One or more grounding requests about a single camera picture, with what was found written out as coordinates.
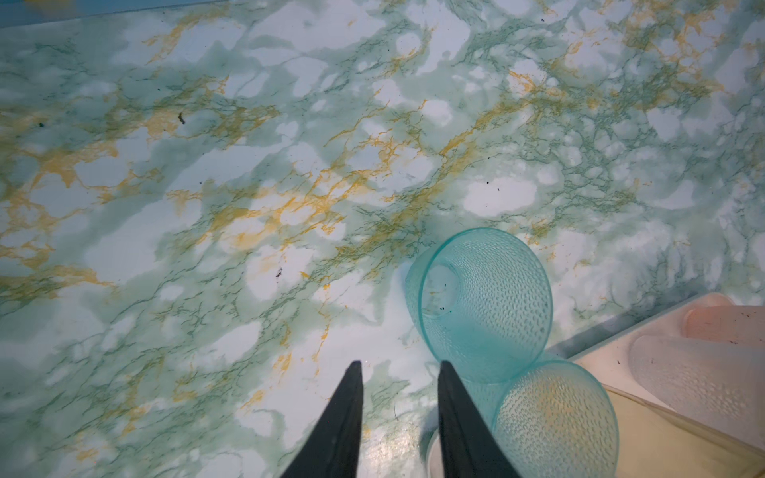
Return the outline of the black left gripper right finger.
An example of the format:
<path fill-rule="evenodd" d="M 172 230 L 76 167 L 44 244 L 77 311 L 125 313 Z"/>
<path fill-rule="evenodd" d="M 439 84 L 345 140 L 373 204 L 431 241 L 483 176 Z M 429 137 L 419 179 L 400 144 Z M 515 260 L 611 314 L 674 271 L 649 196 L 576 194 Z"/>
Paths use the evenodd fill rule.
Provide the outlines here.
<path fill-rule="evenodd" d="M 437 394 L 444 476 L 519 477 L 447 360 L 440 364 Z"/>

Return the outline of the short clear dimpled cup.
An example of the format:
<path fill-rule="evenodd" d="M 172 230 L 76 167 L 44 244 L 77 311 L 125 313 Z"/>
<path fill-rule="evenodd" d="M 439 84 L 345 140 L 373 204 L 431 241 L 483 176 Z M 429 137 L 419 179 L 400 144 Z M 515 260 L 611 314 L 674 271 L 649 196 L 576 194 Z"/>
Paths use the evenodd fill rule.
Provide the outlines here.
<path fill-rule="evenodd" d="M 631 346 L 636 382 L 677 413 L 764 447 L 764 350 L 643 336 Z"/>

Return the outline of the pink rectangular tray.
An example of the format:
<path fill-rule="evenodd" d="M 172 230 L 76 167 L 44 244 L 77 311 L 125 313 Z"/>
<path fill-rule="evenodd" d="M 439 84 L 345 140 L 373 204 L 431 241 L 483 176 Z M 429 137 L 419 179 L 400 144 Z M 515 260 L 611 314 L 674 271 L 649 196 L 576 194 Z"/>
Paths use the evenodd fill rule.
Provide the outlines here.
<path fill-rule="evenodd" d="M 631 346 L 638 338 L 643 336 L 685 338 L 683 326 L 685 325 L 687 314 L 694 309 L 716 306 L 738 305 L 733 304 L 727 296 L 708 294 L 627 329 L 613 336 L 613 338 L 597 344 L 597 346 L 590 348 L 590 350 L 571 358 L 569 361 L 584 368 L 597 378 L 605 390 L 606 388 L 621 390 L 626 394 L 637 396 L 647 402 L 677 413 L 636 382 L 631 373 L 629 360 Z M 429 476 L 445 477 L 441 462 L 439 432 L 434 434 L 432 442 L 430 442 L 426 465 L 428 466 Z"/>

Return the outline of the teal dimpled tall cup front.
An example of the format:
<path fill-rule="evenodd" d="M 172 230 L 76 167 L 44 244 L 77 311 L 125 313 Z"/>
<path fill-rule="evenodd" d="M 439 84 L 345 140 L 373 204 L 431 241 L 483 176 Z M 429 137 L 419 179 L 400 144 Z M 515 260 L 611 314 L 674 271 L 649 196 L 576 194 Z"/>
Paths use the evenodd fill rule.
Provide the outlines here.
<path fill-rule="evenodd" d="M 543 354 L 506 382 L 463 383 L 521 476 L 617 475 L 617 414 L 605 388 L 584 368 Z"/>

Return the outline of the yellow tall glass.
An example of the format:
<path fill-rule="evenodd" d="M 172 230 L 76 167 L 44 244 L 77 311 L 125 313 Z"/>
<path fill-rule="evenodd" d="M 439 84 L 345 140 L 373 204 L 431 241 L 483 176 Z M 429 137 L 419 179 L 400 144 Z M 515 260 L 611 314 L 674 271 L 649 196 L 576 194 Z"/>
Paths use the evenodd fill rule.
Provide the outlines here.
<path fill-rule="evenodd" d="M 621 390 L 606 388 L 620 434 L 618 477 L 762 477 L 764 451 Z"/>

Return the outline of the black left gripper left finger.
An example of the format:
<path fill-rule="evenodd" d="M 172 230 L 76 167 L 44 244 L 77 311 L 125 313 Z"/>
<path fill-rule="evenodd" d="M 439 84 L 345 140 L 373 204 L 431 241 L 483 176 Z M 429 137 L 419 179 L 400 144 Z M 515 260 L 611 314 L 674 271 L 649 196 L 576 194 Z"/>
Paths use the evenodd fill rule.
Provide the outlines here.
<path fill-rule="evenodd" d="M 283 477 L 357 476 L 363 424 L 362 364 L 355 360 Z"/>

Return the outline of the teal dimpled tall cup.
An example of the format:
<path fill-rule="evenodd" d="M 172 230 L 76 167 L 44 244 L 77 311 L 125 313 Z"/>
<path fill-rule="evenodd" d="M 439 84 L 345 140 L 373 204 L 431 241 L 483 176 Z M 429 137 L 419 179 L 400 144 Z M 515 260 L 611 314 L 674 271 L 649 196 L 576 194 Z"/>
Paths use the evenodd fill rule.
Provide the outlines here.
<path fill-rule="evenodd" d="M 418 256 L 404 282 L 414 326 L 464 380 L 506 382 L 535 362 L 553 323 L 545 269 L 517 237 L 462 231 Z"/>
<path fill-rule="evenodd" d="M 617 414 L 605 388 L 584 368 L 543 354 L 506 382 L 463 383 L 521 476 L 617 475 Z"/>

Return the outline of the short pink dimpled cup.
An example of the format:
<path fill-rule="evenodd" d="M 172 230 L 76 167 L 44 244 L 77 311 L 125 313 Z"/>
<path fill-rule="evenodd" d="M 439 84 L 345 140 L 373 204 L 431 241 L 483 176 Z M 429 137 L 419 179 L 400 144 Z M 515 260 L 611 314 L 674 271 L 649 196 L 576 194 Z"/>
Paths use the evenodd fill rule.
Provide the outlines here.
<path fill-rule="evenodd" d="M 685 338 L 735 346 L 764 347 L 763 306 L 716 306 L 694 309 L 683 326 Z"/>

